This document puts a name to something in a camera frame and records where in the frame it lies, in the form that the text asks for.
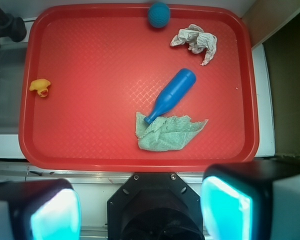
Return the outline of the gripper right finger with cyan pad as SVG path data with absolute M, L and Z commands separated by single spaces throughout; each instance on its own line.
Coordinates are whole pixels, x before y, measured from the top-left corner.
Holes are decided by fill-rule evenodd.
M 214 240 L 300 240 L 300 161 L 210 165 L 200 207 Z

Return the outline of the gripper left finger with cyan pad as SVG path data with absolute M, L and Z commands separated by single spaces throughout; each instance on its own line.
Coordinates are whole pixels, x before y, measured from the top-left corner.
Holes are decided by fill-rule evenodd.
M 78 240 L 81 225 L 68 180 L 0 182 L 0 240 Z

